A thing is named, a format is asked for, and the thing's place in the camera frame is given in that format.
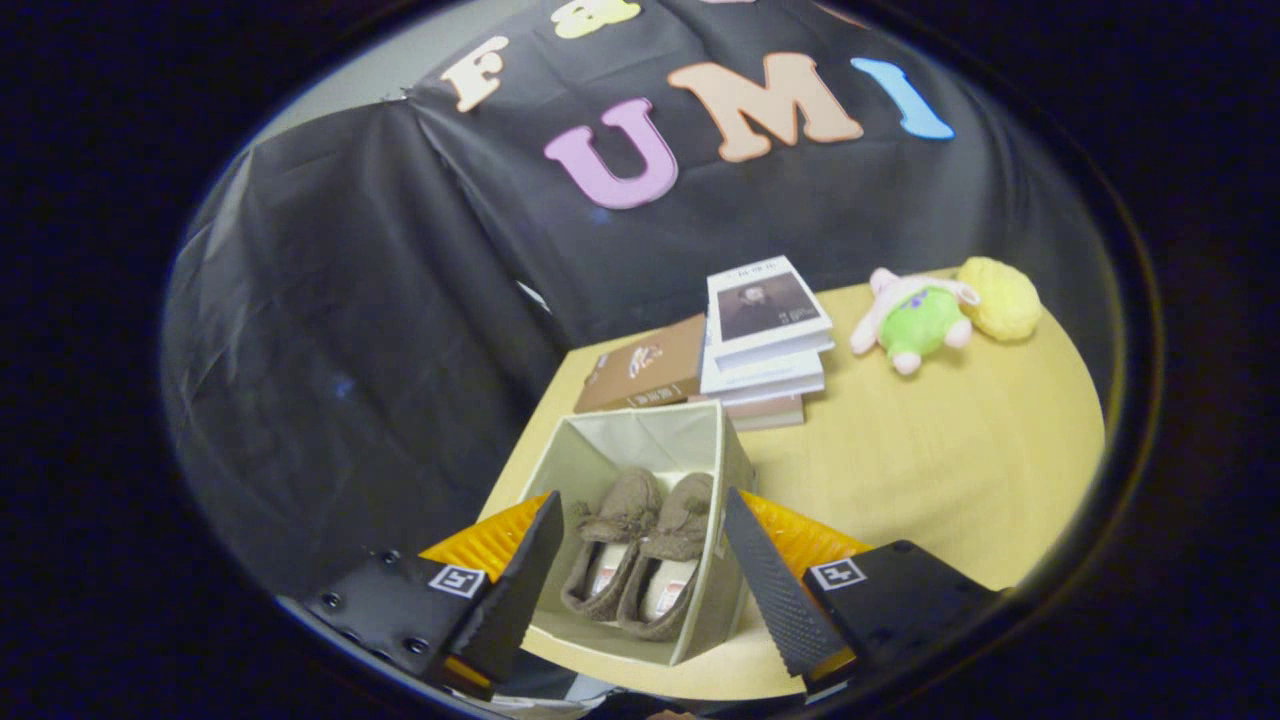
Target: stuffed toy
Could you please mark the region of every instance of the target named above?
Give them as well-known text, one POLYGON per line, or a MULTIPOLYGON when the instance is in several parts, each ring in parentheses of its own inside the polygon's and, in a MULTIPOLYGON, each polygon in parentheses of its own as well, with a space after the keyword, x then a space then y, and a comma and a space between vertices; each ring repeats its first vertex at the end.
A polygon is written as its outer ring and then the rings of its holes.
POLYGON ((1043 314, 1039 293, 1016 268, 991 258, 970 258, 956 279, 982 296, 982 305, 960 307, 979 331, 1006 342, 1025 340, 1036 331, 1043 314))
POLYGON ((973 323, 960 311, 960 304, 978 305, 982 300, 968 284, 925 275, 897 277, 878 268, 870 286, 876 302, 849 338, 854 355, 865 354, 879 341, 897 372, 910 375, 942 343, 969 343, 973 323))

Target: book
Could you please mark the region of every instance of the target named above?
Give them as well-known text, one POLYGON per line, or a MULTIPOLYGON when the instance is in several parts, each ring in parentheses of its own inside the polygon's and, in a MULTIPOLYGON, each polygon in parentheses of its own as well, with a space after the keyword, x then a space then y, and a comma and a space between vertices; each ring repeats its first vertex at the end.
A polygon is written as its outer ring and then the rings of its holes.
POLYGON ((782 355, 736 370, 722 370, 708 352, 709 336, 704 343, 699 392, 718 398, 726 407, 819 392, 827 387, 822 359, 817 352, 782 355))
MULTIPOLYGON (((699 395, 689 398, 690 402, 700 400, 708 400, 708 397, 699 395)), ((773 400, 724 407, 724 414, 737 432, 801 425, 804 424, 804 400, 799 395, 787 395, 773 400)))
POLYGON ((698 393, 705 324, 699 314, 600 355, 573 411, 654 407, 698 393))
POLYGON ((704 352, 721 370, 836 345, 831 318, 783 255, 708 275, 707 296, 704 352))

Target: blue letter i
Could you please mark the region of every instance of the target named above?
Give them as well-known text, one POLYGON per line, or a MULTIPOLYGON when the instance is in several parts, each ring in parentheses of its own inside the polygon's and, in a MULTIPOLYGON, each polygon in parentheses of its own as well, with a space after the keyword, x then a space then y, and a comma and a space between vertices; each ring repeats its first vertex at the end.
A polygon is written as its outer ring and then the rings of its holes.
POLYGON ((855 68, 872 76, 884 92, 893 100, 902 113, 902 129, 915 137, 931 140, 951 140, 956 131, 943 123, 929 108, 920 94, 906 81, 906 73, 893 63, 883 60, 868 60, 867 58, 854 58, 850 60, 855 68))

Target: brown fuzzy slipper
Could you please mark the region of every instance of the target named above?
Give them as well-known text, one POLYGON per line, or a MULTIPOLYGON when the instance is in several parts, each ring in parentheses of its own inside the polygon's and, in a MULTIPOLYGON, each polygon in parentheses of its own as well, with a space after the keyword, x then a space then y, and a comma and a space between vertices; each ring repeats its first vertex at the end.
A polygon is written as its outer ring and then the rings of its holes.
POLYGON ((680 634, 707 541, 712 477, 692 473, 662 505, 658 524, 640 541, 639 557, 618 601, 618 626, 667 642, 680 634))
POLYGON ((653 473, 625 470, 600 500, 600 510, 577 525, 582 550, 573 560, 561 601, 570 611, 590 620, 617 616, 618 600, 639 559, 640 538, 653 527, 662 507, 662 491, 653 473))

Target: cream storage box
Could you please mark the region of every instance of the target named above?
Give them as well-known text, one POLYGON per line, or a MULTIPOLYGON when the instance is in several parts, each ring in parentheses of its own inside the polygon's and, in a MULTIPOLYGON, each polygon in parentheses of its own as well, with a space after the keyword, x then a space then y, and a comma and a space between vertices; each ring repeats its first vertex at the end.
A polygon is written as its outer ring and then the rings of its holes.
POLYGON ((754 470, 718 401, 562 418, 520 497, 524 501, 558 489, 566 509, 564 538, 530 632, 547 633, 586 652, 658 665, 676 665, 724 642, 746 600, 746 584, 724 536, 724 496, 731 486, 751 491, 754 470), (668 642, 634 638, 612 623, 575 615, 561 602, 561 587, 582 547, 575 532, 581 518, 572 509, 582 502, 596 510, 621 470, 632 466, 653 473, 664 493, 689 473, 708 473, 713 480, 689 615, 676 639, 668 642))

